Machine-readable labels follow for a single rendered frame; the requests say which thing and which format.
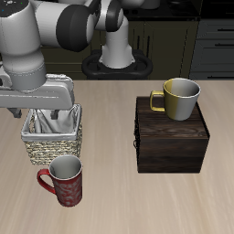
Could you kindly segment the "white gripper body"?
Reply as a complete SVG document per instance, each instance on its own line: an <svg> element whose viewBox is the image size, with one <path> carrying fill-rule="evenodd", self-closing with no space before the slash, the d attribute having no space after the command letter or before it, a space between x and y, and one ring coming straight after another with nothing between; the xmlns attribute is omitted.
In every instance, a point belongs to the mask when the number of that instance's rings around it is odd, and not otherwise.
<svg viewBox="0 0 234 234"><path fill-rule="evenodd" d="M73 80L66 75L48 74L39 88L24 93L0 88L1 108L69 110L75 101Z"/></svg>

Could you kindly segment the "white woven basket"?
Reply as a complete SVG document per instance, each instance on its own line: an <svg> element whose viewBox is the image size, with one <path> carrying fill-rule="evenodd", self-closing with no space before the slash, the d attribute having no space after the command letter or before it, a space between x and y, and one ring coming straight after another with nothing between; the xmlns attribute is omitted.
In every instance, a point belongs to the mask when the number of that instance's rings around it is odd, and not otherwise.
<svg viewBox="0 0 234 234"><path fill-rule="evenodd" d="M21 131L33 165L49 165L57 156L80 156L82 143L82 109L74 104L68 111L59 111L53 120L51 110L30 109Z"/></svg>

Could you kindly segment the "red patterned mug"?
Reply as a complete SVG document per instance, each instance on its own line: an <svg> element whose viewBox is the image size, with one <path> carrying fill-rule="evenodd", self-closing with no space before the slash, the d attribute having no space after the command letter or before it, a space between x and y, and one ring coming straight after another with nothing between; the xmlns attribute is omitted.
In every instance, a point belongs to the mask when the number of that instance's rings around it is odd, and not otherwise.
<svg viewBox="0 0 234 234"><path fill-rule="evenodd" d="M51 161L48 169L37 172L37 181L57 196L61 206L74 207L82 199L82 162L75 155L60 155Z"/></svg>

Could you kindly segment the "yellow and white mug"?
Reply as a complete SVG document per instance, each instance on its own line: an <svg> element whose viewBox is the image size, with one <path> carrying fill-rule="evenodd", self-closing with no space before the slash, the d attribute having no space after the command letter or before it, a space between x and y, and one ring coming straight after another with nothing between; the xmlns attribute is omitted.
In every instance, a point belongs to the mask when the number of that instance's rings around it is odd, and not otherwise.
<svg viewBox="0 0 234 234"><path fill-rule="evenodd" d="M184 78L167 80L162 90L151 91L150 109L155 112L164 112L172 120L184 121L190 117L200 92L200 86L192 80ZM164 98L163 108L153 106L155 95L161 95Z"/></svg>

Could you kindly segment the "dark wooden cabinet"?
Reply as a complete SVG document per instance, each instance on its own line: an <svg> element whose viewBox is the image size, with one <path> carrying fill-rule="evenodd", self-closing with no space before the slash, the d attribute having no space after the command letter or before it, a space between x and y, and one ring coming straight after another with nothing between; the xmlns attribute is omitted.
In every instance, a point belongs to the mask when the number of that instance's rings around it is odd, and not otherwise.
<svg viewBox="0 0 234 234"><path fill-rule="evenodd" d="M178 122L153 112L148 97L137 97L134 136L139 173L199 173L210 134L198 103Z"/></svg>

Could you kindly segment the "dark kitchen cupboards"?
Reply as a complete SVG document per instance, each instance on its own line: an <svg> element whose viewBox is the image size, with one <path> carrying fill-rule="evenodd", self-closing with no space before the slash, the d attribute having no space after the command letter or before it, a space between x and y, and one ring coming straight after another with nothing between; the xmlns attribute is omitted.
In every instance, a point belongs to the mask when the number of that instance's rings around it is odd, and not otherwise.
<svg viewBox="0 0 234 234"><path fill-rule="evenodd" d="M147 80L186 78L189 74L198 22L191 16L197 11L197 0L162 0L164 5L156 9L137 8L142 0L119 0L129 20L128 42L140 49L153 63L153 71ZM106 43L106 33L96 30L87 48L71 52L63 48L41 49L49 73L64 73L74 80L87 80L81 66L94 49Z"/></svg>

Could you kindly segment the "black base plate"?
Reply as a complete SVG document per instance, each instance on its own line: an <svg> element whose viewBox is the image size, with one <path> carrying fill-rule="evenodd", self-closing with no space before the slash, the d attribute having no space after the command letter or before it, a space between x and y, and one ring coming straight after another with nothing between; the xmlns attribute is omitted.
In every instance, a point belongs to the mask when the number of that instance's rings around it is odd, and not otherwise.
<svg viewBox="0 0 234 234"><path fill-rule="evenodd" d="M94 49L82 62L82 72L88 80L146 80L153 71L153 63L140 49L133 50L135 62L123 69L108 68L100 63L102 52Z"/></svg>

